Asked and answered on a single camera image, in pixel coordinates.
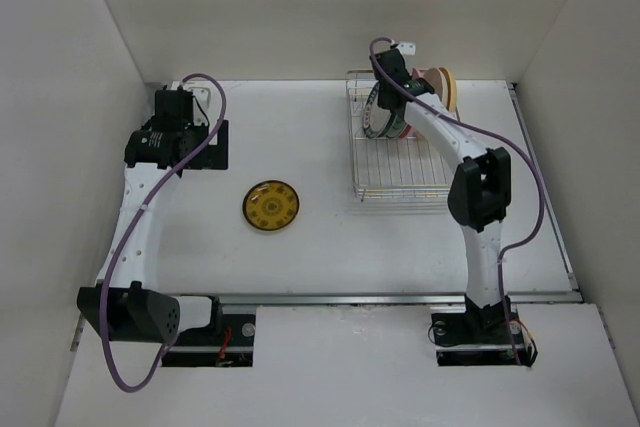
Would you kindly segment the blue floral small plate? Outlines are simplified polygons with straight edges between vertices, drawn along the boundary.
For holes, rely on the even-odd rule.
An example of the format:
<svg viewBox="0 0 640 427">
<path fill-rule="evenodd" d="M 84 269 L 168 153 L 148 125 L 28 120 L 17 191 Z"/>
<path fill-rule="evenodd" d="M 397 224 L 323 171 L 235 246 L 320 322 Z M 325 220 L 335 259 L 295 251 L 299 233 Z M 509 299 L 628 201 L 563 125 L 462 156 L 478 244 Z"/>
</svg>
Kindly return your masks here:
<svg viewBox="0 0 640 427">
<path fill-rule="evenodd" d="M 385 138 L 395 114 L 378 105 L 379 86 L 374 85 L 362 109 L 362 130 L 367 139 Z"/>
</svg>

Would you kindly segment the white plate green rim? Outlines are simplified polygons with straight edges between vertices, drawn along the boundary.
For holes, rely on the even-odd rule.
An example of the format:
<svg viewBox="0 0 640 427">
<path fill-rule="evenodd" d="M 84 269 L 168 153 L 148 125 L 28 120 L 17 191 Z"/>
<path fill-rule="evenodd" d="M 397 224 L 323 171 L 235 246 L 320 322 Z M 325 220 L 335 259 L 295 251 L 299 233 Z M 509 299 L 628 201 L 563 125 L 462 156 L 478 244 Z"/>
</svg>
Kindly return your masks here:
<svg viewBox="0 0 640 427">
<path fill-rule="evenodd" d="M 395 115 L 393 117 L 393 122 L 391 123 L 391 126 L 384 134 L 384 137 L 387 139 L 404 139 L 410 136 L 412 133 L 413 133 L 413 127 L 410 126 L 399 115 Z"/>
</svg>

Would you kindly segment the pink bowl plate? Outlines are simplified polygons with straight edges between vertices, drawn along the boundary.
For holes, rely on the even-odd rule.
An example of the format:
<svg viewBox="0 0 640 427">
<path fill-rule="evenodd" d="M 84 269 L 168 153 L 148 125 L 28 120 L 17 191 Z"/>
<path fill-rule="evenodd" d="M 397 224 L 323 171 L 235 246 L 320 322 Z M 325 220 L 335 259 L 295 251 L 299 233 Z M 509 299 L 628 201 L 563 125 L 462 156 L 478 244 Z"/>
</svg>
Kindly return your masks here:
<svg viewBox="0 0 640 427">
<path fill-rule="evenodd" d="M 440 94 L 441 88 L 442 88 L 442 81 L 441 81 L 441 78 L 440 78 L 440 73 L 439 73 L 437 68 L 431 67 L 431 68 L 426 69 L 426 70 L 414 69 L 412 71 L 412 78 L 413 79 L 419 79 L 419 78 L 425 79 L 431 85 L 431 87 L 434 89 L 434 92 L 436 94 Z"/>
</svg>

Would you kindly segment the cream yellow bowl plate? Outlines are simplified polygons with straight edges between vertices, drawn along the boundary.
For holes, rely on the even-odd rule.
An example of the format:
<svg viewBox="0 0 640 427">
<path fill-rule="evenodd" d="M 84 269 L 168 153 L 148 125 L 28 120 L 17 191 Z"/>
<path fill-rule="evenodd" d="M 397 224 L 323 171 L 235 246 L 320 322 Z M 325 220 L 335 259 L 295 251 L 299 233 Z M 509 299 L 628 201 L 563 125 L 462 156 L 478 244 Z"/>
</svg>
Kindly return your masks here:
<svg viewBox="0 0 640 427">
<path fill-rule="evenodd" d="M 433 87 L 446 110 L 452 114 L 457 109 L 456 79 L 446 67 L 432 67 L 423 72 L 423 77 Z"/>
</svg>

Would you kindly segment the yellow patterned small plate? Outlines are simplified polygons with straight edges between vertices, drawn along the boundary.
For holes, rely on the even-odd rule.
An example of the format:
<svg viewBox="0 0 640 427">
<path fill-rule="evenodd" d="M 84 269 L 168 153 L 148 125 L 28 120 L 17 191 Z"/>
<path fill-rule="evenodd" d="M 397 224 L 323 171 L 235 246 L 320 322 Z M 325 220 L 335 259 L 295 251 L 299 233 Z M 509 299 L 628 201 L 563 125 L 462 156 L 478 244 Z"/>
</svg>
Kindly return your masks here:
<svg viewBox="0 0 640 427">
<path fill-rule="evenodd" d="M 245 194 L 241 211 L 245 221 L 260 232 L 287 228 L 297 217 L 301 202 L 296 190 L 281 180 L 264 180 Z"/>
</svg>

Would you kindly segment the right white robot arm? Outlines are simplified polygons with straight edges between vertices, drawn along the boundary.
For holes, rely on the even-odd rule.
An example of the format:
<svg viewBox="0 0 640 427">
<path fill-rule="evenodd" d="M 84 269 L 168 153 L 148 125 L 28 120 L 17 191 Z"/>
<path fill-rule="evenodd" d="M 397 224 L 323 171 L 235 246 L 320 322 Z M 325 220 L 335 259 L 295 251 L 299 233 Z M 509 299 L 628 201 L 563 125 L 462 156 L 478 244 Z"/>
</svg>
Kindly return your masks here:
<svg viewBox="0 0 640 427">
<path fill-rule="evenodd" d="M 378 105 L 398 115 L 434 146 L 453 172 L 447 207 L 460 226 L 467 259 L 465 310 L 434 313 L 432 332 L 440 347 L 502 344 L 506 325 L 498 273 L 502 221 L 511 202 L 511 158 L 491 149 L 459 125 L 435 87 L 412 77 L 398 48 L 370 55 L 379 83 Z"/>
</svg>

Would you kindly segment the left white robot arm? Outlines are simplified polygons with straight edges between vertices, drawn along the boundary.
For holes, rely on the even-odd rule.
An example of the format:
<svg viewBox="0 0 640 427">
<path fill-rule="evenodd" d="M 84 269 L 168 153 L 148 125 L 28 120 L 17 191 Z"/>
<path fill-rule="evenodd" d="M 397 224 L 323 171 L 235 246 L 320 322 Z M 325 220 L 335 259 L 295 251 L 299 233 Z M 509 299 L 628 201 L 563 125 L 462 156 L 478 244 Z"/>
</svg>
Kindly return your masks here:
<svg viewBox="0 0 640 427">
<path fill-rule="evenodd" d="M 169 295 L 158 287 L 158 254 L 171 199 L 186 170 L 229 166 L 229 123 L 210 132 L 199 101 L 182 87 L 161 89 L 154 113 L 125 148 L 125 187 L 109 254 L 94 285 L 76 304 L 111 342 L 168 343 L 189 330 L 201 343 L 217 341 L 224 320 L 211 296 Z"/>
</svg>

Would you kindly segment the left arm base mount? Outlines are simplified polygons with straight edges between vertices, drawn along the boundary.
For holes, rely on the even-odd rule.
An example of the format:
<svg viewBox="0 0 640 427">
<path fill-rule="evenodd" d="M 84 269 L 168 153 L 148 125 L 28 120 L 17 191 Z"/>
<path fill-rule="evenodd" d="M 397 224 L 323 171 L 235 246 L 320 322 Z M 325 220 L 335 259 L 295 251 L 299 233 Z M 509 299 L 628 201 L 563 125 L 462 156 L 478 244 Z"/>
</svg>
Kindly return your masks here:
<svg viewBox="0 0 640 427">
<path fill-rule="evenodd" d="M 245 368 L 253 366 L 256 313 L 225 309 L 214 297 L 212 318 L 203 327 L 189 328 L 161 360 L 164 368 Z"/>
</svg>

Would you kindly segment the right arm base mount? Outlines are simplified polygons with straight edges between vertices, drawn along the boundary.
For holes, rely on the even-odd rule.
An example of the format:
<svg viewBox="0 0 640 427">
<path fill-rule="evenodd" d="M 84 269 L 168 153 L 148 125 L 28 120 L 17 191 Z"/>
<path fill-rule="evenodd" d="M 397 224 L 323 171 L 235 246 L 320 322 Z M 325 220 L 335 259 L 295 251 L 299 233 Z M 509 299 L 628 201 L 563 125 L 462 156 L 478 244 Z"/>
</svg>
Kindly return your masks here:
<svg viewBox="0 0 640 427">
<path fill-rule="evenodd" d="M 463 307 L 432 308 L 430 316 L 428 337 L 439 367 L 532 367 L 538 358 L 537 344 L 515 307 L 506 322 L 498 306 L 497 322 L 489 327 L 480 327 Z"/>
</svg>

